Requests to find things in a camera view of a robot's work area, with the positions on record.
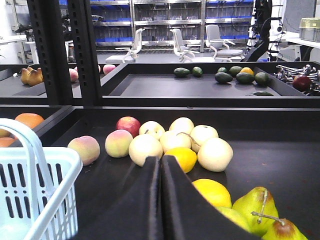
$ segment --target lemon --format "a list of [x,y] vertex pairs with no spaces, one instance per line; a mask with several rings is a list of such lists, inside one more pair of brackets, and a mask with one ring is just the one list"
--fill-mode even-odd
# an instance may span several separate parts
[[255,75],[254,71],[252,71],[252,69],[250,67],[247,67],[247,66],[242,68],[240,73],[247,73],[247,74],[251,74],[252,76]]
[[251,233],[247,219],[240,212],[225,206],[216,206],[215,208],[233,223]]
[[169,149],[164,155],[175,156],[184,173],[190,172],[197,161],[197,154],[188,147],[179,146]]
[[199,193],[215,207],[231,208],[231,196],[229,191],[221,183],[201,178],[192,182]]

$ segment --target avocado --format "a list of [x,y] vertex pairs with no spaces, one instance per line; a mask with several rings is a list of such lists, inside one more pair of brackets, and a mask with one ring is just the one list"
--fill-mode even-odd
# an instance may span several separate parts
[[253,93],[250,94],[250,96],[274,96],[272,93],[267,92],[267,91],[255,91]]
[[189,69],[186,69],[184,67],[178,67],[173,71],[174,75],[176,75],[178,78],[183,78],[187,76],[190,73]]
[[254,80],[259,86],[267,86],[269,83],[269,76],[267,73],[261,71],[254,76]]
[[232,77],[235,77],[240,71],[242,70],[243,67],[241,66],[232,66],[229,69],[229,73],[231,74]]
[[217,72],[215,74],[215,80],[220,83],[220,84],[226,84],[226,83],[229,83],[233,80],[234,78],[229,75],[228,73],[225,73],[225,72]]
[[235,79],[240,83],[240,84],[250,84],[255,80],[255,76],[251,75],[250,73],[247,72],[239,72],[236,76]]
[[220,72],[223,72],[223,73],[228,73],[228,70],[225,68],[225,67],[220,67],[217,71],[217,73],[220,73]]
[[201,75],[204,73],[204,71],[202,71],[202,69],[198,66],[195,66],[192,69],[192,75],[195,77],[201,77]]

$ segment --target pear stem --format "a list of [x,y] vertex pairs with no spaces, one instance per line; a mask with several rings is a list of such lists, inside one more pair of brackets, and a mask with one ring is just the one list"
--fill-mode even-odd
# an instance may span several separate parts
[[283,220],[281,220],[280,218],[275,217],[275,216],[270,216],[270,215],[262,214],[262,213],[259,213],[259,212],[256,212],[256,211],[252,211],[251,214],[252,214],[253,216],[259,216],[260,218],[273,219],[273,220],[278,221],[279,223],[281,223],[282,226],[286,225],[285,221],[283,221]]
[[[264,194],[263,194],[263,203],[262,203],[262,207],[261,207],[261,211],[260,211],[261,215],[264,214],[267,198],[268,198],[268,190],[266,189],[266,190],[264,190]],[[256,222],[258,224],[262,223],[262,217],[259,216],[259,218],[258,218],[258,220]]]
[[196,145],[198,145],[198,146],[200,147],[200,145],[196,142],[196,140],[195,140],[190,134],[181,131],[181,132],[178,132],[176,135],[179,135],[179,134],[185,134],[185,135],[187,135],[194,144],[196,144]]

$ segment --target white plastic basket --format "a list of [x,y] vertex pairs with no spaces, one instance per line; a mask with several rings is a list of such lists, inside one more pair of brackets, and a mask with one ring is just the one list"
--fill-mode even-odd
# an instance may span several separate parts
[[78,153],[42,147],[26,125],[0,118],[23,147],[0,147],[0,239],[65,240],[78,232],[74,183]]

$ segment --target office chair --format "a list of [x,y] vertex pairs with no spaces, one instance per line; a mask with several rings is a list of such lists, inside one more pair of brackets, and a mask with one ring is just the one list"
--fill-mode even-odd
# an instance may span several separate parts
[[207,39],[205,45],[214,51],[212,57],[216,60],[222,60],[227,62],[240,61],[244,58],[242,49],[230,49],[227,43],[235,45],[234,42],[228,39],[221,39],[220,29],[218,25],[206,25],[205,26]]
[[199,44],[191,44],[185,46],[182,38],[182,33],[179,28],[170,29],[173,33],[173,52],[179,57],[179,62],[189,63],[213,63],[215,60],[212,57],[196,57],[195,54],[199,54],[198,51],[189,50],[190,46],[200,46]]
[[128,50],[126,55],[112,55],[105,59],[106,63],[134,63],[139,57],[138,53],[142,49],[142,32],[144,28],[139,28],[135,31],[133,46],[130,47],[116,47],[115,49]]

